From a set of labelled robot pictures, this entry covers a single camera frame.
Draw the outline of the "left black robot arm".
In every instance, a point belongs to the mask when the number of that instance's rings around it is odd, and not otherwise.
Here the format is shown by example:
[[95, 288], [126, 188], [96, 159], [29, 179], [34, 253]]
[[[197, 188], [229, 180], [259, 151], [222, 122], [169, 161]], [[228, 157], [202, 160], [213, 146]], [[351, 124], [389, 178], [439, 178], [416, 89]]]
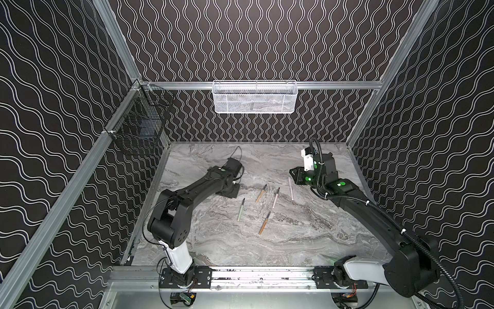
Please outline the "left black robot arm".
[[164, 190], [151, 211], [147, 230], [165, 247], [169, 265], [184, 275], [193, 264], [186, 239], [195, 208], [212, 195], [237, 198], [242, 177], [242, 163], [230, 157], [223, 166], [210, 167], [205, 176], [177, 191]]

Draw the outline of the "white pink pen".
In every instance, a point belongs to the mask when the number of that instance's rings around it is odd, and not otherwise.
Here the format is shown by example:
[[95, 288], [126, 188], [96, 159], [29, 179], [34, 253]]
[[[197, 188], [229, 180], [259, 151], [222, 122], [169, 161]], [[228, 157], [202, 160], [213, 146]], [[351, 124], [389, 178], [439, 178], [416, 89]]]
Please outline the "white pink pen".
[[290, 199], [292, 202], [295, 202], [295, 197], [293, 192], [293, 180], [291, 177], [288, 177], [288, 185], [289, 185]]

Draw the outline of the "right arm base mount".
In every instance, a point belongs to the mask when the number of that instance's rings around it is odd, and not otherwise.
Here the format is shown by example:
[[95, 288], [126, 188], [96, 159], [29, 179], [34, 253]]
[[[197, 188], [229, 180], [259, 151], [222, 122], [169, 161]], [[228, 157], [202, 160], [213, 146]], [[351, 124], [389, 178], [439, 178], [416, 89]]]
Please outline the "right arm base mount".
[[369, 287], [366, 281], [351, 279], [342, 267], [315, 267], [311, 279], [317, 289], [359, 290]]

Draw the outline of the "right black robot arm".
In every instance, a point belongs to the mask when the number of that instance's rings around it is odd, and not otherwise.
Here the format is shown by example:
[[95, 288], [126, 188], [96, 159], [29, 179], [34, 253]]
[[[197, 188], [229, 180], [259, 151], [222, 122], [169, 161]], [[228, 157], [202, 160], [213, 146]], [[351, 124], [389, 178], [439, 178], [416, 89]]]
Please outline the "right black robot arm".
[[313, 275], [316, 283], [356, 289], [359, 282], [373, 282], [377, 287], [391, 287], [402, 297], [415, 296], [431, 308], [441, 308], [439, 303], [424, 296], [422, 290], [444, 276], [456, 297], [454, 308], [464, 308], [459, 285], [439, 260], [436, 241], [406, 229], [373, 203], [355, 183], [340, 178], [332, 153], [305, 148], [301, 156], [304, 165], [289, 171], [294, 183], [309, 186], [316, 197], [333, 202], [356, 218], [391, 255], [385, 262], [359, 260], [355, 255], [348, 255], [334, 262], [329, 274], [316, 271]]

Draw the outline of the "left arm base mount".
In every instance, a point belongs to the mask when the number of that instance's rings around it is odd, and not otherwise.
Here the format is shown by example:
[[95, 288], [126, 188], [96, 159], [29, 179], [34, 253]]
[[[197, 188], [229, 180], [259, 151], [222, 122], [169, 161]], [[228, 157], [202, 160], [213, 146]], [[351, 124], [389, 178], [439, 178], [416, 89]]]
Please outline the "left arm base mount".
[[191, 266], [180, 274], [170, 267], [161, 271], [159, 288], [164, 289], [194, 289], [210, 288], [212, 280], [212, 269], [204, 266]]

